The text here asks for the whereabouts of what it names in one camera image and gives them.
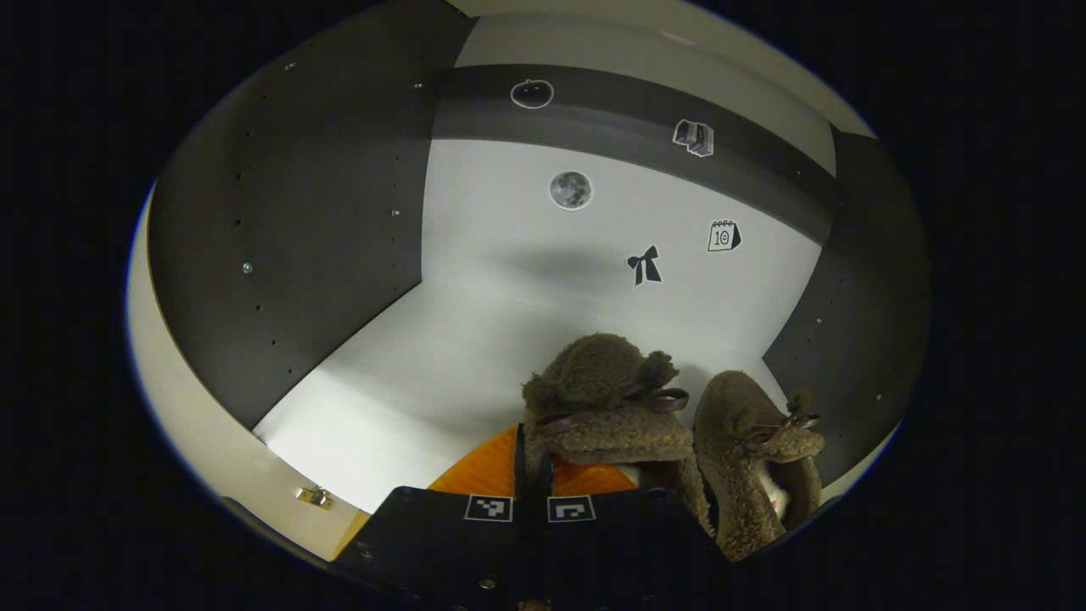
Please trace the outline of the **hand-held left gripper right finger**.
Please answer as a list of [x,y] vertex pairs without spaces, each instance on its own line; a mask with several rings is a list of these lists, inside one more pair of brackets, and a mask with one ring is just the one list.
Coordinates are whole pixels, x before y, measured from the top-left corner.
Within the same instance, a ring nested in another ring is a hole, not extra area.
[[702,525],[690,461],[647,462],[624,491],[535,485],[535,602],[547,610],[722,610],[731,567]]

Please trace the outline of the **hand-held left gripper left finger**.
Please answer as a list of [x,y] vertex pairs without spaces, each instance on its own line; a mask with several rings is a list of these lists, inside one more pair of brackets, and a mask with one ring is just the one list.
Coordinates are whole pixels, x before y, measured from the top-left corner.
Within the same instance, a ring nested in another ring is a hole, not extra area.
[[535,610],[538,491],[523,429],[488,440],[437,487],[391,491],[336,570],[400,610]]

